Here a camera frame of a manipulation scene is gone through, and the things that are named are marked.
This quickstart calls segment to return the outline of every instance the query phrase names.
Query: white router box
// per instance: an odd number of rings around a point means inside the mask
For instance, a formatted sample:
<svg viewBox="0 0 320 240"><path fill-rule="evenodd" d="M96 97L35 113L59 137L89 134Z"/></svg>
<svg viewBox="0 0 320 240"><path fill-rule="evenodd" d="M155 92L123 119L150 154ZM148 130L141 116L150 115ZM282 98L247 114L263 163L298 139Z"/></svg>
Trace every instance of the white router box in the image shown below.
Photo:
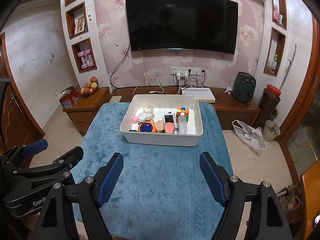
<svg viewBox="0 0 320 240"><path fill-rule="evenodd" d="M186 88L182 90L183 95L193 95L194 99L198 99L199 103L214 103L214 98L210 88Z"/></svg>

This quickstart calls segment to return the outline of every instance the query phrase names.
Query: glass panel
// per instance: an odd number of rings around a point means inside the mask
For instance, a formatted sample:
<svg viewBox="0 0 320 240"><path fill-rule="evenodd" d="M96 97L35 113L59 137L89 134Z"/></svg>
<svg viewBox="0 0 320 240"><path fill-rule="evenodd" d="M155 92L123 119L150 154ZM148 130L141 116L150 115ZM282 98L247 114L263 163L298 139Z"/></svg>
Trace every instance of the glass panel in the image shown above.
<svg viewBox="0 0 320 240"><path fill-rule="evenodd" d="M320 89L301 123L286 142L297 174L300 177L320 159Z"/></svg>

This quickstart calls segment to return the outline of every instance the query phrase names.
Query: blue tablecloth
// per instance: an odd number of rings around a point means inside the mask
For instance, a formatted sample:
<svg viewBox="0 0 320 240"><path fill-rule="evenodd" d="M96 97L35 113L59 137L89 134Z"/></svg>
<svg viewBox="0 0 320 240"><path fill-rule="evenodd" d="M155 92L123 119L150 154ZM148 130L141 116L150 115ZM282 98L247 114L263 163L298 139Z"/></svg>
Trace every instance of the blue tablecloth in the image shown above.
<svg viewBox="0 0 320 240"><path fill-rule="evenodd" d="M207 151L233 174L219 120L200 103L204 133L195 147L128 143L119 127L129 103L104 104L83 142L83 160L71 171L76 183L108 163L115 152L124 168L100 212L111 234L130 240L209 240L222 214L199 167ZM76 220L82 221L78 205Z"/></svg>

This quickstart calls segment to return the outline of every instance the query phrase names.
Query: floral wallpaper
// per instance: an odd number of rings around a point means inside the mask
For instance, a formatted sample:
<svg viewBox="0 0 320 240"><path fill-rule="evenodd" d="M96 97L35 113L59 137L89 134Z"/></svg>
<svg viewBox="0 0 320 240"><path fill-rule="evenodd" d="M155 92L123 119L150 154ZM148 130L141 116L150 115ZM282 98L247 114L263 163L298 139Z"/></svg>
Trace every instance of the floral wallpaper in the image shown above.
<svg viewBox="0 0 320 240"><path fill-rule="evenodd" d="M238 34L235 55L192 50L129 52L112 77L117 87L169 85L174 82L170 67L205 70L204 84L225 88L239 71L255 74L264 26L263 0L232 0L238 3ZM125 0L94 0L102 52L109 75L126 54L129 33ZM195 83L189 79L185 84Z"/></svg>

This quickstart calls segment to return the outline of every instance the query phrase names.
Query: television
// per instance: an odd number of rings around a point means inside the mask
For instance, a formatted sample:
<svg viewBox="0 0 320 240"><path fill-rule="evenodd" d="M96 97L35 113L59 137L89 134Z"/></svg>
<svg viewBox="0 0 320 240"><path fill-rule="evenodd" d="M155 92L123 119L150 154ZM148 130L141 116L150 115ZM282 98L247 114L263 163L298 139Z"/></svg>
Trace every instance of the television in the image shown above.
<svg viewBox="0 0 320 240"><path fill-rule="evenodd" d="M125 0L131 51L195 49L235 53L238 3Z"/></svg>

